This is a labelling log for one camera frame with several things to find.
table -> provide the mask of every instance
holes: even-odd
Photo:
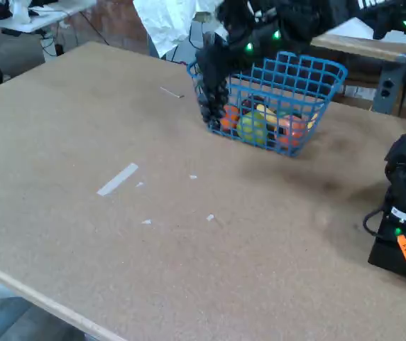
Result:
[[[12,17],[0,20],[0,28],[7,28],[23,33],[34,33],[37,30],[44,30],[45,34],[40,40],[43,48],[45,61],[56,57],[55,38],[50,30],[50,25],[70,17],[80,11],[84,11],[96,4],[97,0],[59,0],[58,2],[44,5],[44,7],[32,7],[39,16],[31,17],[31,22],[27,24],[16,23]]]
[[[324,34],[315,38],[312,45],[349,55],[382,60],[383,68],[372,110],[391,114],[401,87],[400,108],[402,108],[406,96],[406,44]]]
[[[278,156],[207,132],[183,66],[87,44],[0,86],[0,283],[100,340],[402,341],[361,220],[404,132],[334,103]]]

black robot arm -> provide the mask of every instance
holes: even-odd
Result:
[[[374,38],[406,32],[406,0],[224,0],[217,19],[228,31],[197,52],[203,120],[217,129],[228,91],[225,79],[279,50],[301,53],[314,37],[353,17],[373,20]]]

blue basket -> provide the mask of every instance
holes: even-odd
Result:
[[[195,91],[202,90],[196,62],[187,66]],[[229,103],[216,134],[296,156],[311,139],[347,69],[330,60],[279,52],[255,64],[249,75],[228,78]]]

wall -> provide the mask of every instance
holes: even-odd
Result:
[[[133,6],[133,0],[98,0],[95,7],[83,14],[110,45],[148,53],[147,33]],[[75,34],[81,42],[87,40],[104,42],[80,14],[72,16],[66,22],[71,26],[60,28],[57,41],[62,43],[65,40],[67,49],[75,44]]]

orange label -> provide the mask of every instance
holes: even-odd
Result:
[[[399,243],[399,247],[401,248],[403,256],[405,256],[406,259],[406,237],[403,234],[397,236],[397,243]]]

